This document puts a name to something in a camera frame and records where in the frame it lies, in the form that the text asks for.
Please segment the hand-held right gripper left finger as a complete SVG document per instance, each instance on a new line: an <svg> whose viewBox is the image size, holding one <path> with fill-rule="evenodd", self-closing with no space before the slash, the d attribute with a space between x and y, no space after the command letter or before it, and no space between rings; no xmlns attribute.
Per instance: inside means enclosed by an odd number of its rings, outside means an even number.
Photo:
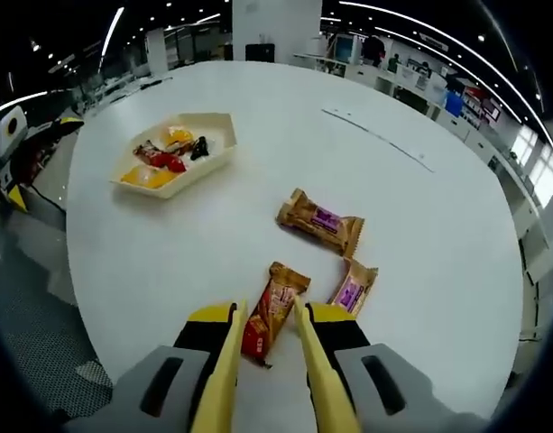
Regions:
<svg viewBox="0 0 553 433"><path fill-rule="evenodd" d="M238 305L192 313L175 343L124 373L111 401L68 432L229 432L238 372Z"/></svg>

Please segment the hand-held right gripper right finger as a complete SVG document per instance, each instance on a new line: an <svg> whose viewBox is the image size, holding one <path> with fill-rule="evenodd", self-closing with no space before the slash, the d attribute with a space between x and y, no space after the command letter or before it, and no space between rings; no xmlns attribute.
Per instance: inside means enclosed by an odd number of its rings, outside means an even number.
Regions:
<svg viewBox="0 0 553 433"><path fill-rule="evenodd" d="M305 305L307 385L319 432L482 432L485 420L454 412L431 380L385 344L370 344L336 305Z"/></svg>

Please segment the person's left hand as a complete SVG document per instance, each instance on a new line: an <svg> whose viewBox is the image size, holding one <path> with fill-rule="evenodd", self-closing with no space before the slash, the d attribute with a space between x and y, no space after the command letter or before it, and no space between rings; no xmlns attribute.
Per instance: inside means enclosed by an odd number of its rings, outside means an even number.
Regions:
<svg viewBox="0 0 553 433"><path fill-rule="evenodd" d="M18 184L31 185L40 171L39 163L49 153L51 142L32 138L23 141L11 159L11 174Z"/></svg>

